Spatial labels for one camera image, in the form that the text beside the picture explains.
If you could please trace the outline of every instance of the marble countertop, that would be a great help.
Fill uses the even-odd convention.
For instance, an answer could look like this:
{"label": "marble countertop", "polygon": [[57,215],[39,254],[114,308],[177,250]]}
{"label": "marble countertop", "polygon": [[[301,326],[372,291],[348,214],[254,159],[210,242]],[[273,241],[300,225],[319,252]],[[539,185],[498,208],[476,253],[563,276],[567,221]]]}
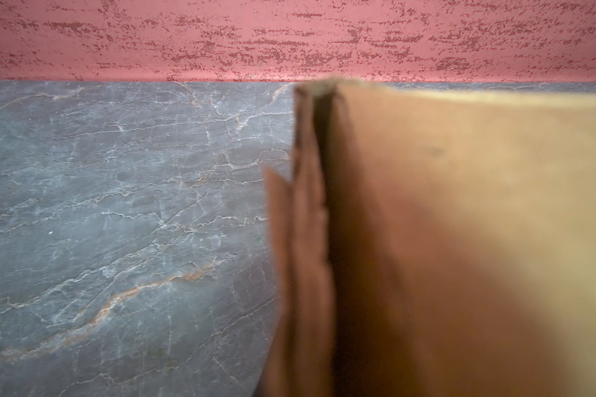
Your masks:
{"label": "marble countertop", "polygon": [[287,83],[0,81],[0,396],[249,396],[292,106]]}

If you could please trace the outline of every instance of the paper bag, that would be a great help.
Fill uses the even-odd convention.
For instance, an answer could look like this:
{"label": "paper bag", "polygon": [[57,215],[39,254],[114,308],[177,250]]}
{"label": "paper bag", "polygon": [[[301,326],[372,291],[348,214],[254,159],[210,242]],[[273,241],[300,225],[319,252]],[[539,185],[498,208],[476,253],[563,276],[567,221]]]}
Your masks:
{"label": "paper bag", "polygon": [[596,396],[596,96],[295,89],[257,395]]}

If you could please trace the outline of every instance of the wall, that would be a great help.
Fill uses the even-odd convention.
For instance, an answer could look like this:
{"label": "wall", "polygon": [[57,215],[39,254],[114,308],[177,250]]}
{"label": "wall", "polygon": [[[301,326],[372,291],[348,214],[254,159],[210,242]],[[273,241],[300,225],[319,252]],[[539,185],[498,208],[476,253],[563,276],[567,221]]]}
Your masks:
{"label": "wall", "polygon": [[596,0],[0,0],[0,79],[596,81]]}

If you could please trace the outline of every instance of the red textured wall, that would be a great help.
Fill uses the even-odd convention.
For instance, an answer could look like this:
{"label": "red textured wall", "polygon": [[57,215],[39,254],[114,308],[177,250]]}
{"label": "red textured wall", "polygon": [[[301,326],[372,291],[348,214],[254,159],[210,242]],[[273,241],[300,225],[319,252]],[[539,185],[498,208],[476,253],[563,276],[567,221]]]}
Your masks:
{"label": "red textured wall", "polygon": [[596,0],[0,0],[0,79],[596,81]]}

